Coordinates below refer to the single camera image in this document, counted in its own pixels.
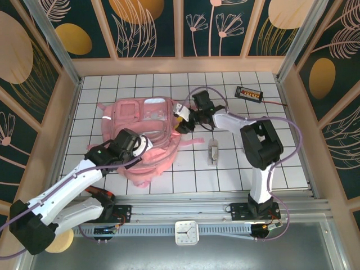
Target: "white tile floor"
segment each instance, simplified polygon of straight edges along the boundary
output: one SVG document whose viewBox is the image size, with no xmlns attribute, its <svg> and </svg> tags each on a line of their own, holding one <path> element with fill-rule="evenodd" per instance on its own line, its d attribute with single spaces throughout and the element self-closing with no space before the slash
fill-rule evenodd
<svg viewBox="0 0 360 270">
<path fill-rule="evenodd" d="M 120 98 L 169 96 L 182 100 L 197 86 L 208 85 L 220 91 L 228 100 L 233 113 L 242 116 L 285 117 L 284 108 L 271 103 L 254 103 L 234 97 L 239 85 L 264 92 L 265 101 L 281 102 L 273 75 L 270 72 L 229 72 L 229 73 L 184 73 L 184 74 L 142 74 L 120 76 L 89 76 L 83 83 L 78 108 L 76 110 L 71 137 L 64 158 L 61 175 L 70 172 L 87 152 L 88 144 L 102 143 L 102 111 L 96 108 L 97 102 L 110 104 Z M 210 92 L 215 105 L 222 104 L 217 94 Z M 273 121 L 284 145 L 281 158 L 295 148 L 289 125 Z M 187 146 L 179 149 L 172 168 L 155 177 L 148 188 L 135 187 L 131 181 L 111 173 L 94 186 L 105 188 L 115 195 L 168 194 L 183 192 L 218 192 L 251 189 L 252 169 L 242 150 L 240 138 L 224 130 L 209 132 L 196 127 L 195 132 L 183 136 L 183 140 L 204 138 L 205 144 Z M 218 167 L 207 164 L 209 139 L 219 142 Z M 274 189 L 307 189 L 298 156 L 284 162 L 274 173 Z"/>
</svg>

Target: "yellow circle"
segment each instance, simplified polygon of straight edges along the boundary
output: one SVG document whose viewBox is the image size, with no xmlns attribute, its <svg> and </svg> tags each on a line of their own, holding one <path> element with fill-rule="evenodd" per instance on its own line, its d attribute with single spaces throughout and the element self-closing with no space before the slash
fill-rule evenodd
<svg viewBox="0 0 360 270">
<path fill-rule="evenodd" d="M 33 47 L 26 30 L 13 17 L 0 11 L 0 78 L 19 84 L 33 68 Z"/>
<path fill-rule="evenodd" d="M 327 58 L 320 58 L 310 71 L 310 93 L 320 100 L 330 92 L 335 81 L 335 65 Z"/>
<path fill-rule="evenodd" d="M 73 239 L 74 231 L 69 229 L 58 235 L 45 250 L 49 253 L 61 253 L 70 247 Z"/>
<path fill-rule="evenodd" d="M 271 0 L 269 20 L 280 29 L 299 28 L 305 20 L 314 0 Z"/>
<path fill-rule="evenodd" d="M 109 0 L 109 2 L 121 19 L 132 24 L 140 24 L 141 13 L 138 2 L 144 9 L 145 16 L 146 10 L 148 10 L 153 20 L 160 17 L 164 10 L 164 0 Z"/>
<path fill-rule="evenodd" d="M 91 38 L 81 27 L 75 24 L 61 24 L 55 31 L 68 52 L 86 55 L 91 51 Z"/>
</svg>

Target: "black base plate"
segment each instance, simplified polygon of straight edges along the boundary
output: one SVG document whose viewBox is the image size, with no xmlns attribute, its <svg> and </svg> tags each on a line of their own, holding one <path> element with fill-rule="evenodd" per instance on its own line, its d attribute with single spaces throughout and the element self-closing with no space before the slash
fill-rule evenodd
<svg viewBox="0 0 360 270">
<path fill-rule="evenodd" d="M 128 223 L 131 219 L 131 205 L 114 205 L 109 219 L 102 218 L 89 220 L 86 223 Z"/>
<path fill-rule="evenodd" d="M 263 215 L 254 217 L 253 214 L 249 211 L 247 202 L 234 202 L 230 204 L 230 213 L 232 221 L 253 221 L 261 220 L 268 221 L 272 219 L 271 213 L 278 219 L 281 219 L 281 214 L 279 210 L 279 205 L 277 202 L 273 202 L 271 208 L 268 211 L 265 211 Z"/>
</svg>

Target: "pink backpack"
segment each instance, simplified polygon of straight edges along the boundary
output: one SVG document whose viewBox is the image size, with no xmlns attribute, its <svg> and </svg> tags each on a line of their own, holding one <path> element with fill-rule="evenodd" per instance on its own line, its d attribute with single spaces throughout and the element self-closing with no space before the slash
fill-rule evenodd
<svg viewBox="0 0 360 270">
<path fill-rule="evenodd" d="M 126 98 L 109 106 L 97 105 L 103 110 L 101 130 L 104 142 L 114 139 L 120 130 L 128 128 L 138 134 L 145 134 L 153 144 L 139 163 L 129 169 L 118 169 L 119 174 L 138 187 L 147 187 L 152 177 L 168 170 L 180 145 L 204 142 L 202 138 L 181 141 L 181 134 L 174 130 L 178 124 L 173 115 L 175 103 L 168 97 L 152 97 Z"/>
</svg>

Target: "clock face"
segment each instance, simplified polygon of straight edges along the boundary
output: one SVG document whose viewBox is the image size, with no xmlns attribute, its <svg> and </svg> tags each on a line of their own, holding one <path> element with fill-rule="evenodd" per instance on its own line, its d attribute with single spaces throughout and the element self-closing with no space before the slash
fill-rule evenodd
<svg viewBox="0 0 360 270">
<path fill-rule="evenodd" d="M 181 245 L 195 245 L 199 241 L 199 227 L 193 220 L 175 223 L 175 241 Z"/>
</svg>

